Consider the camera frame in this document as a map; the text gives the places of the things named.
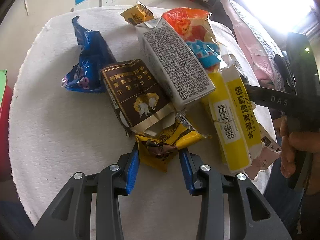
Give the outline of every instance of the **table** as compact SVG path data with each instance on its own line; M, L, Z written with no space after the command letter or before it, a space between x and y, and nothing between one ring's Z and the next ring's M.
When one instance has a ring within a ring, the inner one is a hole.
M78 15L82 26L101 32L117 61L143 59L135 27L120 16L127 8L90 8L52 18L21 66L10 110L9 154L17 192L33 224L75 172L100 172L132 149L134 137L126 137L106 94L71 92L60 86L62 77L78 62L80 48L71 24ZM156 17L166 11L150 10ZM211 24L217 39L246 70L250 83L259 85L231 31ZM199 111L196 121L208 126L201 121L202 110L195 111ZM257 106L255 114L275 138L268 109ZM213 129L209 125L206 131L215 134ZM217 140L199 142L189 150L226 171ZM261 191L269 172L261 172L255 182ZM196 239L201 197L192 197L186 190L178 157L170 162L167 173L141 164L135 189L129 197L120 196L119 204L125 239Z

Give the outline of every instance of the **finger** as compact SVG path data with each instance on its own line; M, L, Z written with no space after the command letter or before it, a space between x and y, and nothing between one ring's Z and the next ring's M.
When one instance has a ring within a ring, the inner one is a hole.
M320 152L320 133L292 132L289 136L289 144L300 151Z
M283 136L281 140L281 154L285 156L288 163L294 162L295 150L289 144L289 137Z
M285 178L289 178L289 175L288 175L287 170L286 170L286 169L284 168L284 166L282 165L282 160L281 160L280 171L281 171L282 175L283 175Z
M280 136L288 135L287 118L283 118L280 125Z
M281 153L281 166L285 170L284 176L286 178L290 177L296 171L295 163L289 163L286 156Z

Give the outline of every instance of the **pink cloth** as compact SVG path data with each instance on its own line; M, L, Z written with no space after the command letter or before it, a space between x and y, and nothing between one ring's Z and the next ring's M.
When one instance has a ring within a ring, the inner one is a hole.
M274 63L275 54L282 52L259 21L233 0L221 0L235 31L238 44L260 84L272 82L283 90L283 80Z

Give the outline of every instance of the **yellow snack wrapper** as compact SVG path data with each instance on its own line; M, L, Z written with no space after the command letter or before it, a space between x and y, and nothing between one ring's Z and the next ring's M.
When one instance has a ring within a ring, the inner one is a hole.
M125 10L120 14L126 22L137 25L154 19L153 13L142 3L138 2L135 6Z
M150 138L143 135L136 135L138 142L140 162L149 165L157 170L167 172L167 165L177 154L177 151L188 147L204 138L203 135L196 131L190 131L176 120L176 122L164 129L157 137ZM171 152L161 156L155 156L150 153L147 143L150 141L157 145L171 146Z
M234 65L208 75L216 90L202 102L209 105L229 170L241 171L251 165L251 154L261 152L258 123Z

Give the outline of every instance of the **human hand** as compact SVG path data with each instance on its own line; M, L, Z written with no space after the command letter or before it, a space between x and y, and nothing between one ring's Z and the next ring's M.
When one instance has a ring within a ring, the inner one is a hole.
M286 178L294 174L296 165L294 158L296 150L313 153L312 170L308 184L307 195L320 191L320 133L292 132L288 133L286 119L281 122L281 173Z

